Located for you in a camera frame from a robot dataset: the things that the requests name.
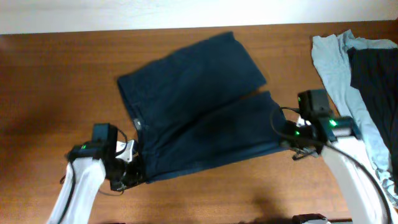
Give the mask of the navy blue shorts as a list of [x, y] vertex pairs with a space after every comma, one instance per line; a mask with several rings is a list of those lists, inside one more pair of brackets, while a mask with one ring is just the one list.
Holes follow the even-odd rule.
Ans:
[[226, 32], [118, 78], [138, 135], [144, 182], [281, 151], [284, 115], [266, 79]]

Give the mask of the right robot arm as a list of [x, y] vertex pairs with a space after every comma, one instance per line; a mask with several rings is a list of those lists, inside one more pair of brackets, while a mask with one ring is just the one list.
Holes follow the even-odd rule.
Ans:
[[293, 160], [322, 157], [343, 194], [351, 223], [397, 223], [397, 213], [377, 180], [362, 134], [349, 116], [335, 117], [325, 90], [297, 96], [302, 122], [287, 122], [277, 134], [280, 145], [295, 152]]

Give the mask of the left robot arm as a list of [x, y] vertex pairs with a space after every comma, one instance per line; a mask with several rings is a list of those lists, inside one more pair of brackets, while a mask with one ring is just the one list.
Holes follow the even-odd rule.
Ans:
[[119, 195], [143, 183], [136, 167], [139, 153], [135, 140], [118, 141], [109, 155], [105, 154], [102, 144], [77, 145], [67, 154], [67, 161], [62, 189], [48, 223], [88, 223], [96, 195], [105, 180]]

